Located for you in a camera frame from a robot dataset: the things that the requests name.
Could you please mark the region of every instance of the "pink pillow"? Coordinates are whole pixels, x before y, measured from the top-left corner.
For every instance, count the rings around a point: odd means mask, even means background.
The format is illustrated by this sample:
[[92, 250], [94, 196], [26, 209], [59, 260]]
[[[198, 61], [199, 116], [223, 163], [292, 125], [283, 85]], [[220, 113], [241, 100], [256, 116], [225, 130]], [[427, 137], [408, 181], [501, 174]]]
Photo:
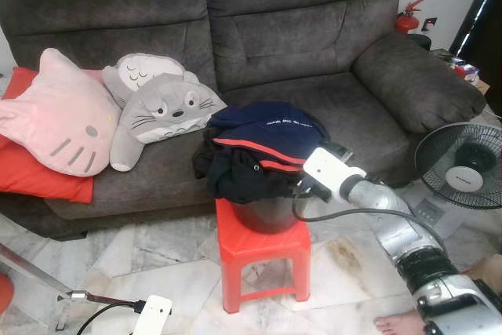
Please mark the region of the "pink pillow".
[[56, 49], [42, 53], [40, 72], [26, 92], [0, 100], [0, 134], [41, 164], [77, 177], [108, 165], [119, 117], [106, 88]]

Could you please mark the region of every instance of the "stool leg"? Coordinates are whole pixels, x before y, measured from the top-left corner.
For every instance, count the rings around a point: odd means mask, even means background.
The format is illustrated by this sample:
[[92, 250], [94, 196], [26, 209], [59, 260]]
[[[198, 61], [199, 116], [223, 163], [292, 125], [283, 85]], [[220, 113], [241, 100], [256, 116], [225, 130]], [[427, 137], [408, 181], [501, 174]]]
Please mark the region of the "stool leg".
[[230, 314], [237, 313], [241, 305], [241, 268], [239, 263], [221, 263], [223, 309]]
[[297, 301], [306, 301], [311, 295], [311, 255], [298, 253], [293, 258], [293, 280]]

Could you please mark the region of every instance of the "whiskers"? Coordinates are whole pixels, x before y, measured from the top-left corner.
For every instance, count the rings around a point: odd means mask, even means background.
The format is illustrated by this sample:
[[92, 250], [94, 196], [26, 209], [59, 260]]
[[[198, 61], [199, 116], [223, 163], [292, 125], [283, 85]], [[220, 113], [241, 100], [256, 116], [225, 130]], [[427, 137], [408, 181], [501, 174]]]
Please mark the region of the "whiskers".
[[213, 104], [213, 99], [211, 97], [209, 97], [209, 98], [206, 98], [205, 100], [203, 100], [199, 104], [198, 108], [199, 109], [206, 109], [207, 107], [212, 107], [212, 106], [215, 106], [215, 105]]
[[131, 129], [135, 129], [136, 127], [146, 125], [150, 122], [155, 122], [155, 117], [153, 115], [137, 115], [134, 118], [138, 118], [136, 121], [131, 123]]

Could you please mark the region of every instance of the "black bucket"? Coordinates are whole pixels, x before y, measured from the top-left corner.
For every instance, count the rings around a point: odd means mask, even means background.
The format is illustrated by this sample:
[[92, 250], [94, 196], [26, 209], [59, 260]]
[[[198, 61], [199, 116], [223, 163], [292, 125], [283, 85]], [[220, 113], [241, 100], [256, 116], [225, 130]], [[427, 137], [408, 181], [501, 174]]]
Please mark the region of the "black bucket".
[[[248, 204], [234, 204], [235, 215], [249, 229], [264, 234], [286, 231], [298, 220], [293, 215], [292, 198], [270, 198]], [[306, 198], [296, 200], [296, 210], [303, 213]]]

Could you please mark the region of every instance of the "fire extinguisher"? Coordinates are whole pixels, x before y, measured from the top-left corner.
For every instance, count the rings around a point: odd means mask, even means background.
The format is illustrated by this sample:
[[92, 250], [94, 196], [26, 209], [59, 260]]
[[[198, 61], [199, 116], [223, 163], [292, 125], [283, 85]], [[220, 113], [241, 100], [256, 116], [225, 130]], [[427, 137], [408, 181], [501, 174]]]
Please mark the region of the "fire extinguisher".
[[395, 27], [404, 34], [408, 34], [409, 31], [418, 28], [420, 24], [416, 17], [413, 17], [413, 12], [421, 11], [421, 9], [415, 8], [419, 3], [424, 0], [417, 0], [413, 3], [408, 3], [406, 6], [404, 14], [401, 13], [398, 19], [395, 21]]

